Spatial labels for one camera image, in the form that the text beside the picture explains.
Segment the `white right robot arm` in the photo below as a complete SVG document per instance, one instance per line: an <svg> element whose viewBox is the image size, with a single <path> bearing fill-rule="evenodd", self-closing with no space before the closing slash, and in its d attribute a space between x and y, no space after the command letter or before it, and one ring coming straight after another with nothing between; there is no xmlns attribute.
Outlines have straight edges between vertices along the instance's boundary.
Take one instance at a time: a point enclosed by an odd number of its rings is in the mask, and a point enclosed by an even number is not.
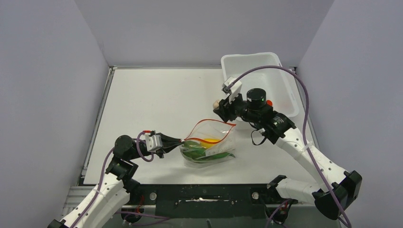
<svg viewBox="0 0 403 228"><path fill-rule="evenodd" d="M309 142L296 125L265 100L263 89L251 89L247 99L237 95L233 100L217 100L213 112L224 122L241 118L258 131L264 140L287 152L314 179L293 180L279 175L268 184L267 196L278 203L283 199L315 205L325 217L337 220L358 196L362 176L348 172L326 157Z"/></svg>

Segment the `green leafy vegetable toy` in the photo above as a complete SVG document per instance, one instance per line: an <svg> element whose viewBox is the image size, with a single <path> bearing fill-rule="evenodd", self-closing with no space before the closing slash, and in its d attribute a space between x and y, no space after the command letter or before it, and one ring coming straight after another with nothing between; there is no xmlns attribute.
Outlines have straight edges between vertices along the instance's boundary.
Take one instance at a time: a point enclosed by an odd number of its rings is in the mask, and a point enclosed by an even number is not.
<svg viewBox="0 0 403 228"><path fill-rule="evenodd" d="M207 157L205 155L206 148L200 145L199 141L185 141L182 146L180 146L180 151L183 157L193 163L206 163L207 161L191 161L190 158L192 155L196 154L196 156Z"/></svg>

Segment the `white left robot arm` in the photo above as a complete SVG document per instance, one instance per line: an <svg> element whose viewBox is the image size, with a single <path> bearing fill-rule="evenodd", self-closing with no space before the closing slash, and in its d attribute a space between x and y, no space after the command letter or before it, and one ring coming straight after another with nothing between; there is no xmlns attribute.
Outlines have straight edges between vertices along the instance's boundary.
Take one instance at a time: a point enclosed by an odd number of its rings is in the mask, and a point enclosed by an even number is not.
<svg viewBox="0 0 403 228"><path fill-rule="evenodd" d="M100 228L119 212L130 200L141 202L145 199L141 184L133 179L138 165L134 159L147 156L151 162L154 156L164 154L182 145L183 139L173 138L155 131L142 131L140 137L121 135L107 154L101 169L98 184L86 197L61 220L53 220L50 228Z"/></svg>

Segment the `green chili pepper toy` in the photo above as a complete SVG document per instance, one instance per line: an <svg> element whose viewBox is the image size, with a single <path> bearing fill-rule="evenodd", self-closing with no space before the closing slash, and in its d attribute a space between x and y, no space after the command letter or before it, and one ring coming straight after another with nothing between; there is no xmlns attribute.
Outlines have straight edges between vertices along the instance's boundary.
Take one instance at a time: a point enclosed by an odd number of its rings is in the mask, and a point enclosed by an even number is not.
<svg viewBox="0 0 403 228"><path fill-rule="evenodd" d="M190 160L195 162L203 162L203 161L220 160L224 158L235 158L235 155L230 152L218 153L207 157L196 156L196 154L194 154L191 156Z"/></svg>

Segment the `clear orange zip bag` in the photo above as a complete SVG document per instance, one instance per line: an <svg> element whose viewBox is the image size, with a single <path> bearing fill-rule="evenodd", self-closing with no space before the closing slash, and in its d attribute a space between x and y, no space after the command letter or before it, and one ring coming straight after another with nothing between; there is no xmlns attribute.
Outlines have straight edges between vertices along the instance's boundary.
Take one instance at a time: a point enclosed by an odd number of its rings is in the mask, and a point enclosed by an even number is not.
<svg viewBox="0 0 403 228"><path fill-rule="evenodd" d="M183 158L202 167L235 159L236 126L216 119L200 120L180 146Z"/></svg>

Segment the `yellow corn toy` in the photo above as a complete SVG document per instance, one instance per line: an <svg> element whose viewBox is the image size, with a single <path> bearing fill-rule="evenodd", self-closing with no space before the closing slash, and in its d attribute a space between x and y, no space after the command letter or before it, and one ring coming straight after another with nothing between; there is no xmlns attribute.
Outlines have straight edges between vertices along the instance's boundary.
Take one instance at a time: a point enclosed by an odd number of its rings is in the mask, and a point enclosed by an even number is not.
<svg viewBox="0 0 403 228"><path fill-rule="evenodd" d="M214 138L205 138L200 142L200 145L206 149L211 148L218 144L220 142L220 139L214 139Z"/></svg>

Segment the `beige garlic bulb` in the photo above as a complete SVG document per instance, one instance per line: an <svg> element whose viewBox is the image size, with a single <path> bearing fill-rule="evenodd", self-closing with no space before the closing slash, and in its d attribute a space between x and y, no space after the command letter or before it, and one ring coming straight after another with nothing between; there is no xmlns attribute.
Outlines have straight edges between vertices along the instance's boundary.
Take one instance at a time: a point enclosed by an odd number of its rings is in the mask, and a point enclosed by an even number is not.
<svg viewBox="0 0 403 228"><path fill-rule="evenodd" d="M214 110L217 110L217 109L219 109L219 107L220 107L220 100L216 100L216 101L213 103L213 109L214 109Z"/></svg>

